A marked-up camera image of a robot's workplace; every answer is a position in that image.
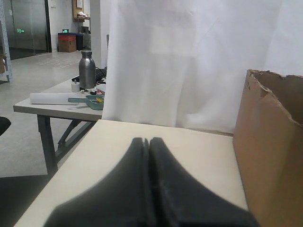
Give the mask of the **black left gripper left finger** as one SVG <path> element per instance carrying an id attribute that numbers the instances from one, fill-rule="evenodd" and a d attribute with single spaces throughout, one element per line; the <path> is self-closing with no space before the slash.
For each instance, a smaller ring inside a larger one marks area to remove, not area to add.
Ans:
<path id="1" fill-rule="evenodd" d="M 148 142 L 134 138 L 118 164 L 93 187 L 57 206 L 46 227 L 148 227 Z"/>

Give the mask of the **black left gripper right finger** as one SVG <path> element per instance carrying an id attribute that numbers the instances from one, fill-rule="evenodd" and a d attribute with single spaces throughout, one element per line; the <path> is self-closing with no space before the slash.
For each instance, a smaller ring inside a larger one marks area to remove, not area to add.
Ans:
<path id="1" fill-rule="evenodd" d="M 196 180 L 162 138 L 149 145 L 149 177 L 158 227 L 257 227 L 254 216 Z"/>

